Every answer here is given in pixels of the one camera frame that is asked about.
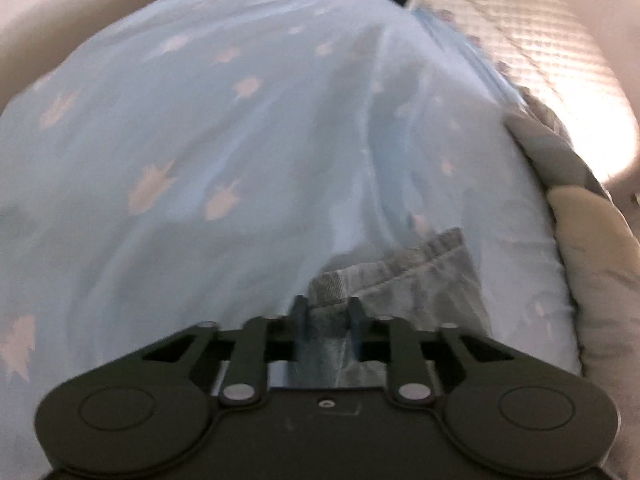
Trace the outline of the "cream quilted headboard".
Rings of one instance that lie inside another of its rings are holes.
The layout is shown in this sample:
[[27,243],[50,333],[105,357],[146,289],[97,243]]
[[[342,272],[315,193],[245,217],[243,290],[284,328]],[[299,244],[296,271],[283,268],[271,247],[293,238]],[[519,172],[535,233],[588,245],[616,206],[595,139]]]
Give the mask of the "cream quilted headboard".
[[630,176],[639,127],[601,50],[564,0],[422,0],[561,119],[603,182]]

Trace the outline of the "light blue patterned bed sheet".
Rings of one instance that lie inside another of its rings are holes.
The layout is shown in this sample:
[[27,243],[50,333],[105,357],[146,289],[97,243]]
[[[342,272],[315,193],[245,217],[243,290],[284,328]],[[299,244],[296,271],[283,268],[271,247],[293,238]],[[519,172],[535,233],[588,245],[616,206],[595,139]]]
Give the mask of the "light blue patterned bed sheet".
[[1,474],[66,379],[197,322],[282,315],[317,276],[462,232],[491,337],[579,373],[522,98],[390,0],[160,0],[1,117]]

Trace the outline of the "grey beige quilt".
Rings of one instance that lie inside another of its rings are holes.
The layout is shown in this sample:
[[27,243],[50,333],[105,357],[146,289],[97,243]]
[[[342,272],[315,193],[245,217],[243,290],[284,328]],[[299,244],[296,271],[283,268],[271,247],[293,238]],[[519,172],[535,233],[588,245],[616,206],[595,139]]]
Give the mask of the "grey beige quilt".
[[528,90],[504,124],[546,189],[554,236],[577,304],[582,374],[620,410],[608,454],[617,479],[639,475],[639,242],[560,118]]

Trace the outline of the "blue denim jeans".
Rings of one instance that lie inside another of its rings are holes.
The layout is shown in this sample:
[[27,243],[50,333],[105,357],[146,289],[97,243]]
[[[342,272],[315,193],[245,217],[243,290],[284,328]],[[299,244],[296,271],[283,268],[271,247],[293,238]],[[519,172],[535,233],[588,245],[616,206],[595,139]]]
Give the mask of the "blue denim jeans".
[[297,360],[288,364],[293,388],[377,387],[380,362],[359,363],[348,334],[347,303],[360,299],[372,318],[403,318],[417,330],[454,324],[490,336],[492,330],[462,232],[451,229],[390,258],[317,276],[308,285],[308,310]]

